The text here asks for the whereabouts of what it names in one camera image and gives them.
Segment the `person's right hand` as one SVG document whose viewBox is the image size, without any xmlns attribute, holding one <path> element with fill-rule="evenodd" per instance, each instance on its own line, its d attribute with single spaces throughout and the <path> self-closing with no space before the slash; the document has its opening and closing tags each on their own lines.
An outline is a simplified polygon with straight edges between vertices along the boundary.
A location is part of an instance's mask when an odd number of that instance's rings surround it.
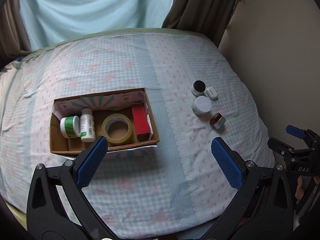
<svg viewBox="0 0 320 240">
<path fill-rule="evenodd" d="M 297 179 L 298 185 L 297 185 L 296 192 L 295 192 L 296 199 L 302 199 L 302 197 L 304 196 L 304 192 L 305 192 L 304 183 L 307 179 L 309 179 L 309 177 L 306 177 L 306 176 L 299 176 L 298 177 L 298 179 Z M 319 184 L 320 177 L 319 176 L 314 177 L 313 180 L 316 184 Z"/>
</svg>

